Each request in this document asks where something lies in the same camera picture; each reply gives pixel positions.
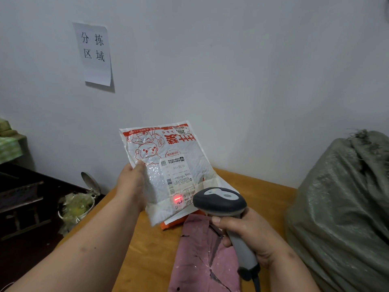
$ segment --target green checkered cloth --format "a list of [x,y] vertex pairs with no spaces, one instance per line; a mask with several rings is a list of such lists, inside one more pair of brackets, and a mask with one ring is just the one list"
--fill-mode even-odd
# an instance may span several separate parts
[[16,159],[22,154],[22,149],[17,139],[0,137],[0,164]]

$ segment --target fingernail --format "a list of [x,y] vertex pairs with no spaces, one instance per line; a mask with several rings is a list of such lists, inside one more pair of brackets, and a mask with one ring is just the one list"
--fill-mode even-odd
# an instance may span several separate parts
[[212,216],[212,222],[218,224],[220,222],[220,217]]

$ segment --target person's right arm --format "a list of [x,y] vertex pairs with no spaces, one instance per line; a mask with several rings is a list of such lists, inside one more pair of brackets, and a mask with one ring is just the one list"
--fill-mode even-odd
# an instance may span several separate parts
[[[255,252],[261,266],[269,269],[272,292],[320,292],[314,279],[294,250],[269,223],[251,208],[246,208],[242,219],[212,217],[217,227],[236,232]],[[223,245],[231,246],[228,236]]]

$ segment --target wall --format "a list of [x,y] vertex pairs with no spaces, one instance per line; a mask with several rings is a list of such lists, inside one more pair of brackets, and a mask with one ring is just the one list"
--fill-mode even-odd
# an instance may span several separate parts
[[[0,116],[77,185],[114,186],[118,128],[188,119],[212,165],[297,187],[334,138],[389,133],[384,5],[0,0]],[[72,21],[108,28],[114,88],[83,81]]]

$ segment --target green sack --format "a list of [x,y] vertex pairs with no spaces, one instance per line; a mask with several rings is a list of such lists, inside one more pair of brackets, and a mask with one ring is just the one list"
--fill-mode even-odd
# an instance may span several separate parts
[[389,141],[336,139],[286,214],[289,244],[324,292],[389,291]]

